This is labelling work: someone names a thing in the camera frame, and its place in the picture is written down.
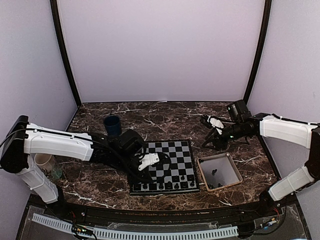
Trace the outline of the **dark blue cup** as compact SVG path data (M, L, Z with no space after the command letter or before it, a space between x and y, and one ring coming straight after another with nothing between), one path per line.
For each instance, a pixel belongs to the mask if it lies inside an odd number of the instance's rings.
M121 119L116 115L109 115L103 120L104 128L108 136L120 136L122 134Z

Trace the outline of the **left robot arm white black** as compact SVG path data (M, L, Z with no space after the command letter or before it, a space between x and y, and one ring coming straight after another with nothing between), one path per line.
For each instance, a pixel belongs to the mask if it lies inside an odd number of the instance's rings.
M134 130L119 136L101 133L75 133L49 129L18 117L3 142L0 166L19 176L60 218L67 218L70 206L61 188L52 183L36 166L33 154L46 154L104 164L125 172L133 183L155 183L148 167L170 165L166 153L147 152L147 143Z

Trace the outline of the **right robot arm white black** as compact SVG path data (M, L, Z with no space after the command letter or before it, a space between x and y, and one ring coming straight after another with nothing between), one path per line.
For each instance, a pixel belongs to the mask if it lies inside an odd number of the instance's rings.
M274 113L251 114L244 100L227 105L229 120L202 115L200 123L210 129L203 148L226 150L229 143L241 138L262 136L300 145L309 150L308 160L288 176L278 180L259 195L255 213L266 217L279 201L308 188L320 180L320 125L278 116Z

